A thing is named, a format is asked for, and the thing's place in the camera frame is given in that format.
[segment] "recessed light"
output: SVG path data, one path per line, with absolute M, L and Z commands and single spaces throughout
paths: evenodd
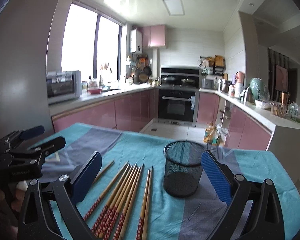
M 182 0 L 163 0 L 163 3 L 170 16 L 185 15 Z

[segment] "white tile floor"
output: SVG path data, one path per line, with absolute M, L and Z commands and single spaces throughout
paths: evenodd
M 152 123 L 143 133 L 174 140 L 191 140 L 202 143 L 204 128 L 173 124 Z

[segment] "screw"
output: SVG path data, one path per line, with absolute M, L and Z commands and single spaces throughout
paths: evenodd
M 244 176 L 242 176 L 241 174 L 237 174 L 235 176 L 235 179 L 238 180 L 238 181 L 243 181 L 244 180 Z
M 66 181 L 68 179 L 68 175 L 61 175 L 60 177 L 59 177 L 59 180 L 60 181 Z
M 271 179 L 266 179 L 266 184 L 268 184 L 269 186 L 271 186 L 273 184 L 273 181 Z
M 37 181 L 36 179 L 33 179 L 33 180 L 30 181 L 30 185 L 33 186 L 33 185 L 37 184 L 37 182 L 38 182 L 38 181 Z

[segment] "window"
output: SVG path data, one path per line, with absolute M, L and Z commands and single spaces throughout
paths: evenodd
M 61 70 L 80 70 L 82 81 L 101 75 L 105 85 L 115 82 L 120 73 L 121 29 L 117 23 L 72 4 L 63 37 Z

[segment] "black wire mesh cup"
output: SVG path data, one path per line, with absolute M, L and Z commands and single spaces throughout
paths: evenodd
M 169 195 L 184 198 L 196 192 L 202 174 L 201 155 L 206 149 L 191 141 L 175 141 L 165 146 L 163 188 Z

